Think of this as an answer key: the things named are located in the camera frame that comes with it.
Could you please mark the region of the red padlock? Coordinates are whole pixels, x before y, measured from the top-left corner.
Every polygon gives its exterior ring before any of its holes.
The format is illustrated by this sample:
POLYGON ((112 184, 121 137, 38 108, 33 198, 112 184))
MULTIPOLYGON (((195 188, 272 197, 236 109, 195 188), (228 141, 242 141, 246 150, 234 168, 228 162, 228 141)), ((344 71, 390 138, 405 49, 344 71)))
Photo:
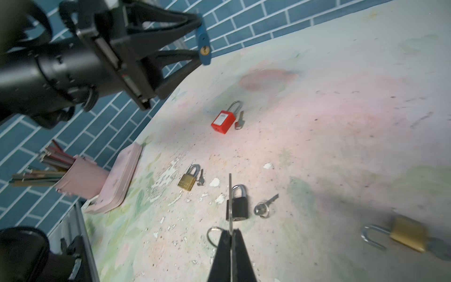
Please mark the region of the red padlock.
POLYGON ((211 123, 214 131, 226 134, 236 121, 239 111, 243 107, 242 101, 234 101, 227 110, 222 110, 211 123))

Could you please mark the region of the large brass padlock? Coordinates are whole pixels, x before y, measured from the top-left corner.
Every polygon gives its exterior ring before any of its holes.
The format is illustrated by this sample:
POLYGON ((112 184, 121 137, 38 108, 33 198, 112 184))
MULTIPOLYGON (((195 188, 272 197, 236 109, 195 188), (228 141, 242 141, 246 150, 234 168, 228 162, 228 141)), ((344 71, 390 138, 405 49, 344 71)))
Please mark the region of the large brass padlock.
POLYGON ((194 184, 197 182, 197 176, 201 171, 199 164, 193 164, 189 167, 187 172, 182 176, 177 186, 186 191, 191 191, 194 184))

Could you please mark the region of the small brass padlock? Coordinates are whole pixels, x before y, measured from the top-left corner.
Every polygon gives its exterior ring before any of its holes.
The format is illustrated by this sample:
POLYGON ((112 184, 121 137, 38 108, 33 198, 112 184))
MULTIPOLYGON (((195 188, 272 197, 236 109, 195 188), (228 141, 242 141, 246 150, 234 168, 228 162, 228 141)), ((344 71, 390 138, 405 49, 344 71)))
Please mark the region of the small brass padlock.
POLYGON ((390 228, 370 224, 361 231, 361 238, 365 243, 380 251, 386 251, 385 246, 370 238, 372 231, 387 235, 392 241, 418 253, 430 252, 442 261, 451 261, 451 246, 442 239, 430 237, 425 225, 408 217, 394 217, 390 228))

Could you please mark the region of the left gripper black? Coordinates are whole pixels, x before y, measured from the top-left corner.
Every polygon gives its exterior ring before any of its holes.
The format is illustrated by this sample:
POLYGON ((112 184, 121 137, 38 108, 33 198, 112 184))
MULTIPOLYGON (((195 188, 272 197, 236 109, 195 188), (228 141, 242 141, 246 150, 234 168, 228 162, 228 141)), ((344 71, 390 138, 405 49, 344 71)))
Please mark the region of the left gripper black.
POLYGON ((78 1, 75 34, 104 72, 93 86, 103 98, 124 90, 142 110, 167 99, 202 63, 196 51, 161 51, 201 27, 196 14, 169 11, 142 1, 78 1))

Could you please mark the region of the black padlock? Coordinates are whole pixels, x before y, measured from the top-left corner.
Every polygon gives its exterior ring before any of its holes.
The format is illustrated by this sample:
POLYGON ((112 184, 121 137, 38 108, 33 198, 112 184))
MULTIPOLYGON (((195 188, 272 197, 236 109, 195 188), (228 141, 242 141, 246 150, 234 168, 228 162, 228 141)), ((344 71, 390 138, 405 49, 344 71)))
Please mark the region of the black padlock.
POLYGON ((231 192, 231 209, 233 221, 243 221, 249 218, 249 201, 247 197, 247 189, 243 184, 238 184, 229 188, 231 192))

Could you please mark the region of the blue padlock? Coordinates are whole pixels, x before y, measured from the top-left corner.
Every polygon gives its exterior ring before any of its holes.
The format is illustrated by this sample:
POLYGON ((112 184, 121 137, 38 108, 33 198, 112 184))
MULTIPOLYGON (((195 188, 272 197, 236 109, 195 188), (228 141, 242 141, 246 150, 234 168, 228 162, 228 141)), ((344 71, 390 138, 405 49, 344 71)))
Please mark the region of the blue padlock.
POLYGON ((203 65, 210 65, 212 58, 210 38, 202 14, 197 14, 197 16, 200 19, 200 26, 196 29, 195 33, 198 55, 203 65))

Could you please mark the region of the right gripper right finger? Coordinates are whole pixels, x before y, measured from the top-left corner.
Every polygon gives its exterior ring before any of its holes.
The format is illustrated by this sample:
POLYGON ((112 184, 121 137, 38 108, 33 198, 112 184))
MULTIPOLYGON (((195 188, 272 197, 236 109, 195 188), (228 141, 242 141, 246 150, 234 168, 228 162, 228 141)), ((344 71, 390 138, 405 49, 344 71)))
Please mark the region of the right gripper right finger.
POLYGON ((231 240, 231 281, 257 282, 243 235, 239 229, 233 230, 231 240))

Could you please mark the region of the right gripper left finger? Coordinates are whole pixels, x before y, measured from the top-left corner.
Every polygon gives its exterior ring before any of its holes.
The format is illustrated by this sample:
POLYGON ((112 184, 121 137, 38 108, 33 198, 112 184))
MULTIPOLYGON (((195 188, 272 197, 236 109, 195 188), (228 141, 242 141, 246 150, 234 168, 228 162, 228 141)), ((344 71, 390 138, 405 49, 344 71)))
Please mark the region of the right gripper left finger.
POLYGON ((231 281, 231 236, 229 231, 224 229, 209 229, 207 239, 210 244, 216 247, 216 254, 211 265, 208 282, 230 282, 231 281), (220 231, 221 236, 218 244, 215 245, 210 239, 210 233, 220 231))

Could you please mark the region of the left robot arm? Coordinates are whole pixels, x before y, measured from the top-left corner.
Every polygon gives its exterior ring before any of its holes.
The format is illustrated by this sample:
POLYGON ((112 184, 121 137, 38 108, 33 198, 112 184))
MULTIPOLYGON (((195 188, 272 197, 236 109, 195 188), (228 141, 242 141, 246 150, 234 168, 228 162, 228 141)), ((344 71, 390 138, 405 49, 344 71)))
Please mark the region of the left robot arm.
POLYGON ((55 42, 35 2, 1 2, 2 122, 20 114, 52 129, 121 91, 149 110, 211 62, 199 14, 142 1, 62 1, 58 11, 71 37, 55 42))

